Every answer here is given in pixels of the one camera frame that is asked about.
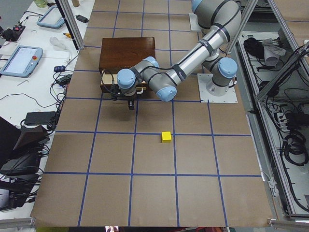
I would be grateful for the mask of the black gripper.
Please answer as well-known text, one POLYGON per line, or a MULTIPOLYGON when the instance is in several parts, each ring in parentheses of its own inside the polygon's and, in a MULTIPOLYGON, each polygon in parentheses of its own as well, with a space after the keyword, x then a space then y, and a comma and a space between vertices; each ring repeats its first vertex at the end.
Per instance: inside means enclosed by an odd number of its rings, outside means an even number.
POLYGON ((113 84, 111 85, 110 93, 113 101, 125 99, 127 100, 129 110, 134 110, 135 100, 137 98, 135 90, 130 93, 123 93, 117 84, 113 84))

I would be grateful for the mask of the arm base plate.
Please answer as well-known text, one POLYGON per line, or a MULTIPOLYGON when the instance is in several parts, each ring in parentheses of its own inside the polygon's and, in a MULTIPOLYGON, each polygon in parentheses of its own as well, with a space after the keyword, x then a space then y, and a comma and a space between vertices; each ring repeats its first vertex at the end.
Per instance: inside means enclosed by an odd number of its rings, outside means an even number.
POLYGON ((194 13, 189 14, 190 29, 192 32, 199 32, 204 30, 204 28, 198 24, 198 20, 203 18, 203 15, 196 15, 194 13))
POLYGON ((219 87, 213 82, 213 74, 198 73, 198 87, 200 101, 202 103, 238 103, 236 91, 231 87, 233 81, 230 80, 229 85, 219 87))

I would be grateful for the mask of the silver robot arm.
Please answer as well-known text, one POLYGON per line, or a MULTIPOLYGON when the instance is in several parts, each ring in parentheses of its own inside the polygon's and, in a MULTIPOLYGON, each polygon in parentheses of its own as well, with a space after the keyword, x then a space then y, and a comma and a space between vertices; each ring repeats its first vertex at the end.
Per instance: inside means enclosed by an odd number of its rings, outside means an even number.
POLYGON ((124 98, 128 101, 129 108, 133 109, 136 88, 142 82, 161 101, 171 101, 177 94, 177 85, 198 65, 218 58, 220 46, 235 37, 241 22, 240 4, 234 0, 195 0, 192 2, 192 12, 197 16, 199 26, 209 32, 170 68, 159 67, 156 59, 149 56, 129 69, 121 69, 117 73, 118 87, 110 90, 114 101, 118 97, 124 98))

